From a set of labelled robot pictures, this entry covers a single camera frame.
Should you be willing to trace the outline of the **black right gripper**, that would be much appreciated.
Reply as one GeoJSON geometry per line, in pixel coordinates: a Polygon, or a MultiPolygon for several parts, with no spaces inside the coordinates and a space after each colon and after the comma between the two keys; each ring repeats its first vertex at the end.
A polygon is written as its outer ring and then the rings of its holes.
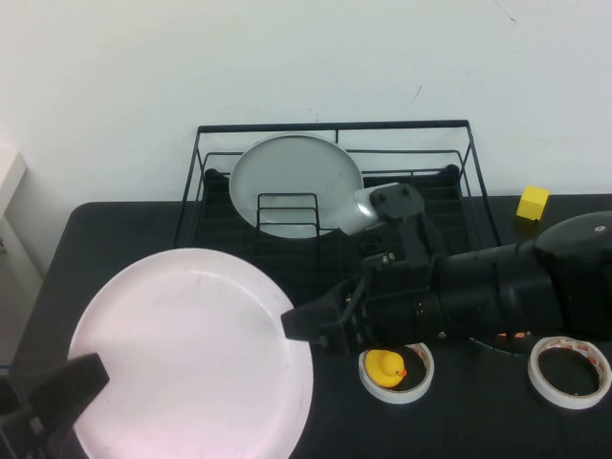
{"type": "Polygon", "coordinates": [[[287,339],[317,342],[334,356],[439,338],[441,306],[434,255],[415,264],[384,252],[363,260],[363,275],[281,315],[287,339]]]}

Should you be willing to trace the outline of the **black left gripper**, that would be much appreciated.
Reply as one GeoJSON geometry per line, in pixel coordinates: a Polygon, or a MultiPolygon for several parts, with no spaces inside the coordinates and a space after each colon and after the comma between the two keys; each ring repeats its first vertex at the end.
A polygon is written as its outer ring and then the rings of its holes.
{"type": "Polygon", "coordinates": [[[43,458],[48,438],[74,423],[109,383],[97,353],[68,360],[41,375],[30,393],[1,378],[1,457],[43,458]]]}

